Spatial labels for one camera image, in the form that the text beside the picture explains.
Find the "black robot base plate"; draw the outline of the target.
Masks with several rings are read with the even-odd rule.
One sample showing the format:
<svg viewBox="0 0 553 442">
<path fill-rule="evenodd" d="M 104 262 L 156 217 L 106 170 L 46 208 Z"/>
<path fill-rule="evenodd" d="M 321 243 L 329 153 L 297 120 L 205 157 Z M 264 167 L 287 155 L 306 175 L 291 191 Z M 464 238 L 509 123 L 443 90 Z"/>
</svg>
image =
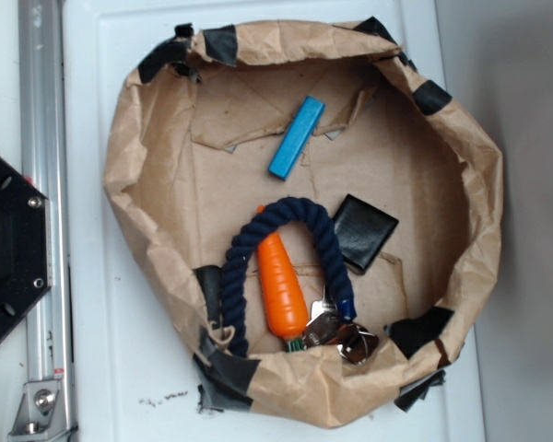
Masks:
<svg viewBox="0 0 553 442">
<path fill-rule="evenodd" d="M 47 199 L 0 157 L 0 343 L 50 286 Z"/>
</svg>

